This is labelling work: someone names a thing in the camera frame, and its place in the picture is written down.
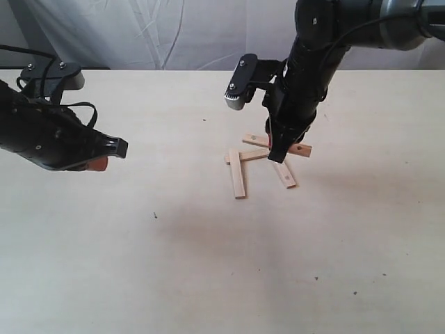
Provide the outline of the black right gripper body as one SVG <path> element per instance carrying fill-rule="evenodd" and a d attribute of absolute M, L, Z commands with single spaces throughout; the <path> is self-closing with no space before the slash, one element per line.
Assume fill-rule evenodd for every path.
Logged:
<path fill-rule="evenodd" d="M 316 109 L 325 95 L 325 86 L 316 63 L 287 61 L 265 96 L 269 112 L 272 146 L 268 158 L 279 164 L 288 151 L 301 142 L 316 117 Z"/>

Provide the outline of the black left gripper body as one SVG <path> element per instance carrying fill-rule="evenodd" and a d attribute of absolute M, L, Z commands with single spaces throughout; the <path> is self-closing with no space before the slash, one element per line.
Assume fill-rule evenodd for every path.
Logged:
<path fill-rule="evenodd" d="M 124 159 L 129 144 L 96 130 L 97 119 L 90 102 L 29 99 L 1 82 L 1 149 L 45 170 L 79 171 L 100 157 Z"/>

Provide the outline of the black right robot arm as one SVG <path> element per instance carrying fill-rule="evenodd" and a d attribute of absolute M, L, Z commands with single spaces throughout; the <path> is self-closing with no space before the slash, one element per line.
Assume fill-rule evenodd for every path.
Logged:
<path fill-rule="evenodd" d="M 443 1 L 298 1 L 294 17 L 296 38 L 264 99 L 277 163 L 311 127 L 351 47 L 409 51 L 444 39 Z"/>

